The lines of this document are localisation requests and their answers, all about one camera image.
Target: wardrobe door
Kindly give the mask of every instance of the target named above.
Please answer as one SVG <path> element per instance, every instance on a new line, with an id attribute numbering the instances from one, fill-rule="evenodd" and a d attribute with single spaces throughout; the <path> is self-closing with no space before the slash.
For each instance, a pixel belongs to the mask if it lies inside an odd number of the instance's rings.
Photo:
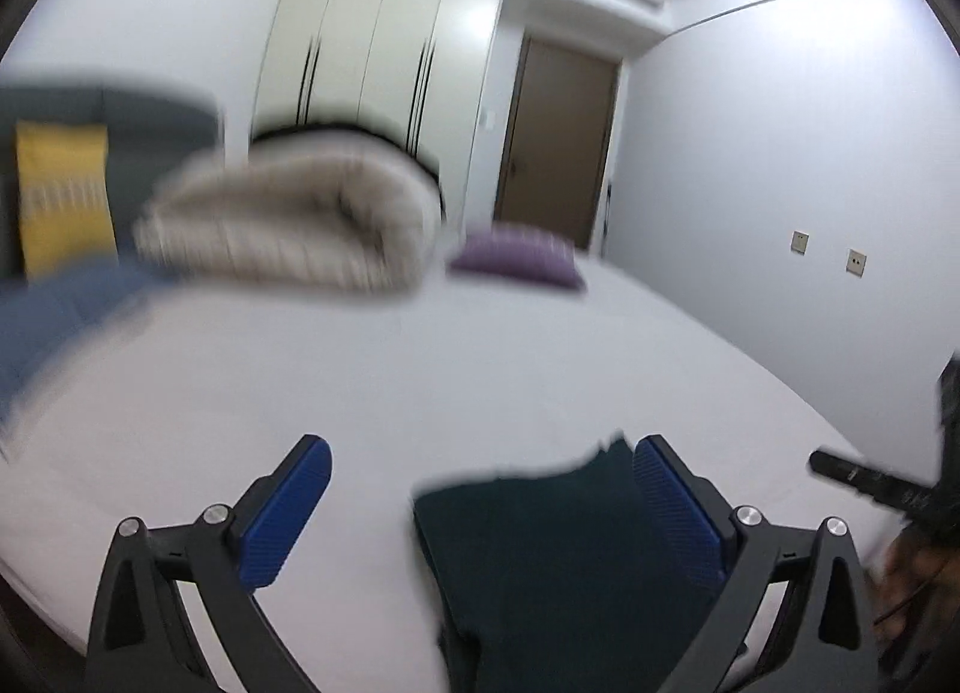
<path id="1" fill-rule="evenodd" d="M 357 121 L 373 30 L 383 0 L 329 0 L 310 67 L 308 121 Z"/>
<path id="2" fill-rule="evenodd" d="M 473 134 L 500 0 L 440 0 L 416 150 L 440 169 L 451 224 L 463 217 Z"/>
<path id="3" fill-rule="evenodd" d="M 407 148 L 419 114 L 440 0 L 383 0 L 360 95 L 360 121 Z"/>
<path id="4" fill-rule="evenodd" d="M 295 124 L 306 110 L 306 84 L 328 0 L 280 0 L 253 110 L 254 130 Z"/>

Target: cable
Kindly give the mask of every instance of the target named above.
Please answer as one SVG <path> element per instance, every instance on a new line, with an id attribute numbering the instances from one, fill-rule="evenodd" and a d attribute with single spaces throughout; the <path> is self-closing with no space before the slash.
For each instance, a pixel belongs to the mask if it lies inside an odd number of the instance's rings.
<path id="1" fill-rule="evenodd" d="M 913 603 L 915 598 L 919 596 L 920 593 L 923 593 L 923 591 L 925 591 L 926 588 L 930 587 L 934 583 L 937 577 L 939 577 L 942 573 L 944 573 L 944 568 L 947 568 L 947 563 L 949 563 L 949 557 L 946 560 L 944 560 L 943 563 L 941 563 L 940 568 L 937 569 L 936 573 L 934 573 L 932 576 L 930 576 L 926 580 L 922 581 L 917 586 L 917 588 L 912 593 L 910 593 L 910 595 L 908 595 L 906 598 L 904 598 L 904 600 L 901 601 L 901 603 L 897 604 L 893 608 L 890 608 L 889 610 L 886 610 L 885 613 L 883 613 L 882 615 L 880 615 L 880 617 L 875 619 L 874 628 L 876 628 L 880 623 L 884 623 L 887 620 L 889 620 L 891 617 L 893 617 L 896 613 L 898 613 L 903 608 L 909 607 L 909 605 Z"/>

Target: metal screw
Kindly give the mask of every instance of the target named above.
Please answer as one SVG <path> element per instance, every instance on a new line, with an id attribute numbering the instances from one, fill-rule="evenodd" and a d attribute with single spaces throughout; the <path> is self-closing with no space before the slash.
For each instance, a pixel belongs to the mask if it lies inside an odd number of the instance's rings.
<path id="1" fill-rule="evenodd" d="M 827 520 L 827 530 L 833 535 L 847 535 L 847 524 L 839 517 L 831 517 Z"/>
<path id="2" fill-rule="evenodd" d="M 127 517 L 117 526 L 117 533 L 122 536 L 132 536 L 140 530 L 140 521 L 136 517 Z"/>
<path id="3" fill-rule="evenodd" d="M 763 515 L 754 506 L 741 506 L 736 510 L 736 518 L 747 526 L 760 525 Z"/>
<path id="4" fill-rule="evenodd" d="M 203 522 L 208 525 L 220 525 L 229 517 L 229 506 L 223 504 L 214 504 L 203 510 Z"/>

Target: blue blanket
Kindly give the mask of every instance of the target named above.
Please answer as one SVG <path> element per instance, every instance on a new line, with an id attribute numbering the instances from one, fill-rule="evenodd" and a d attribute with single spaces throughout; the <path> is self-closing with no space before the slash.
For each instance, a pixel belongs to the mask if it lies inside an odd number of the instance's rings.
<path id="1" fill-rule="evenodd" d="M 136 260 L 98 257 L 35 284 L 0 287 L 0 451 L 11 404 L 30 379 L 72 338 L 169 281 Z"/>

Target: bed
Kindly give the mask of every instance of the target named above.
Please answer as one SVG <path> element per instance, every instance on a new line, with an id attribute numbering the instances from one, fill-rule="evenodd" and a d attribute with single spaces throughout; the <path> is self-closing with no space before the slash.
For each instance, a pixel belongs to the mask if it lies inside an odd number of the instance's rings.
<path id="1" fill-rule="evenodd" d="M 331 487 L 257 600 L 325 693 L 440 693 L 440 606 L 416 549 L 414 490 L 583 463 L 622 431 L 663 434 L 733 505 L 774 522 L 848 521 L 875 557 L 891 517 L 805 471 L 855 454 L 783 383 L 603 263 L 582 295 L 449 276 L 456 236 L 403 295 L 192 280 L 70 340 L 18 398 L 0 461 L 0 574 L 83 651 L 120 519 L 158 527 L 234 501 L 307 432 Z M 225 690 L 241 690 L 194 595 Z M 748 637 L 757 657 L 771 593 Z"/>

